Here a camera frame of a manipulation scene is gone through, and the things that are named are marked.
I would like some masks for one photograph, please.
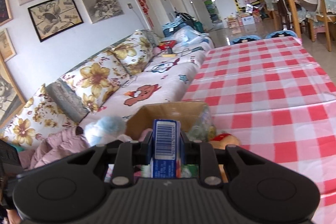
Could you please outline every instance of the pink jacket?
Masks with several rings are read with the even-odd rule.
[[[76,135],[76,130],[83,132],[79,127],[67,128],[44,139],[36,150],[19,152],[21,166],[34,169],[89,148],[84,135]]]

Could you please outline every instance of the metal screw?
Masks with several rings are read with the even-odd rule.
[[[115,185],[118,185],[118,186],[122,186],[122,185],[125,185],[129,182],[129,179],[127,177],[115,177],[113,180],[112,180],[112,183],[115,184]]]
[[[219,177],[210,176],[206,177],[204,182],[208,185],[214,186],[220,184],[222,180]]]

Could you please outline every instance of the dining table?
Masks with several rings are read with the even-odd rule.
[[[217,134],[313,180],[313,222],[336,223],[336,86],[301,40],[210,50],[183,100],[206,102]]]

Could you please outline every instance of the sofa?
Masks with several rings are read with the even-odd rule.
[[[50,134],[64,128],[77,124],[84,128],[113,115],[127,121],[143,105],[180,101],[213,43],[209,37],[203,37],[197,44],[177,44],[173,47],[176,56],[164,57],[166,52],[154,50],[160,41],[152,31],[136,31],[87,58],[48,86],[42,85],[0,139],[36,149]],[[134,43],[137,51],[129,47]],[[136,54],[142,55],[140,62],[125,63],[135,61]],[[98,85],[94,83],[94,74],[102,77]]]

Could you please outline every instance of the blue plastic stool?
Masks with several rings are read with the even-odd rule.
[[[251,42],[251,41],[257,41],[257,40],[260,40],[260,39],[261,39],[261,37],[259,37],[257,35],[247,35],[245,37],[239,37],[239,38],[236,38],[236,39],[232,40],[230,42],[230,45],[243,43],[244,40],[247,40],[248,42]]]
[[[270,33],[266,36],[267,38],[276,38],[276,37],[296,37],[298,38],[297,34],[291,30],[285,30],[285,31],[276,31],[273,33]]]

